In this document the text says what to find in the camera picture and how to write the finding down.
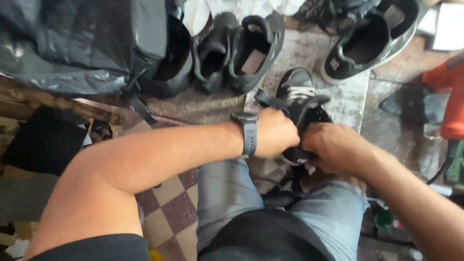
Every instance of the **shoe insole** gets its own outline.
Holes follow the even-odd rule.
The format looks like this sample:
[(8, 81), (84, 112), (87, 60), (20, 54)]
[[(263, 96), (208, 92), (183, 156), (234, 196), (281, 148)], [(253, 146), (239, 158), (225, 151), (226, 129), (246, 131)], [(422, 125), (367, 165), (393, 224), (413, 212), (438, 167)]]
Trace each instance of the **shoe insole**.
[[(239, 59), (235, 66), (235, 73), (237, 75), (254, 74), (263, 64), (270, 48), (271, 45), (267, 42), (266, 37), (261, 32), (245, 32), (245, 37), (241, 42), (241, 49), (239, 49), (241, 53), (239, 54)], [(256, 61), (253, 61), (253, 66), (246, 66), (244, 68), (248, 59), (262, 59), (262, 61), (258, 63), (258, 66), (256, 66)]]
[(223, 69), (226, 55), (219, 52), (209, 52), (201, 62), (201, 75), (208, 79), (213, 73)]
[(367, 64), (380, 55), (386, 42), (386, 37), (370, 25), (354, 33), (351, 40), (343, 46), (343, 54), (356, 64)]

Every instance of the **light blue jeans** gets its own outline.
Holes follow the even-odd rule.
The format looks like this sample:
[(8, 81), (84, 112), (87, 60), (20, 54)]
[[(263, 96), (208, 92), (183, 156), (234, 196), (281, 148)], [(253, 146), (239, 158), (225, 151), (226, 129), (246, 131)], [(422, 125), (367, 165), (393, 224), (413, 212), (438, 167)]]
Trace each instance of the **light blue jeans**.
[[(356, 261), (362, 217), (368, 207), (360, 188), (333, 180), (312, 188), (289, 212), (314, 230), (336, 260)], [(202, 166), (198, 171), (198, 252), (232, 218), (262, 208), (243, 159)]]

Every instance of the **shoe tongue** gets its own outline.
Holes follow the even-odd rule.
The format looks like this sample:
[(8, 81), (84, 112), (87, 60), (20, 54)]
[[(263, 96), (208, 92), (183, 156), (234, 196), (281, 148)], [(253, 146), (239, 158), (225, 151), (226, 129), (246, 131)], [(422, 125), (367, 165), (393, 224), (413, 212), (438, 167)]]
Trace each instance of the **shoe tongue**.
[(203, 60), (210, 52), (226, 53), (226, 30), (212, 30), (206, 41), (199, 47), (200, 59)]
[(245, 32), (259, 32), (264, 34), (268, 43), (274, 41), (274, 33), (271, 30), (269, 22), (257, 15), (247, 16), (242, 21), (242, 26)]

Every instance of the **person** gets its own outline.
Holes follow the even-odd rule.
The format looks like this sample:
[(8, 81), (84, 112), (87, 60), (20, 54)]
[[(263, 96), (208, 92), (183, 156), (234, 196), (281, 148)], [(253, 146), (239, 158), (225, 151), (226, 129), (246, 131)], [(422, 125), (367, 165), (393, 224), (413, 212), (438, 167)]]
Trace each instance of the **person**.
[(356, 260), (368, 207), (356, 185), (375, 188), (427, 260), (464, 260), (464, 211), (393, 156), (344, 125), (316, 123), (300, 140), (281, 111), (257, 123), (257, 157), (301, 145), (336, 179), (316, 185), (289, 211), (264, 209), (239, 156), (232, 121), (156, 129), (78, 153), (58, 181), (26, 260), (148, 260), (134, 194), (198, 171), (198, 260)]

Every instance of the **white shoelace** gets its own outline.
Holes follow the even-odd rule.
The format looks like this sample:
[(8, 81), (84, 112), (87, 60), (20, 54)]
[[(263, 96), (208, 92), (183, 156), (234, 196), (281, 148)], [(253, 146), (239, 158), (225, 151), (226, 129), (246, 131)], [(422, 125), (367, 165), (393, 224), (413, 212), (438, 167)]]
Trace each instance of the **white shoelace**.
[(288, 100), (294, 100), (303, 98), (306, 99), (308, 97), (316, 96), (316, 89), (314, 87), (308, 86), (289, 86), (287, 87), (288, 91)]

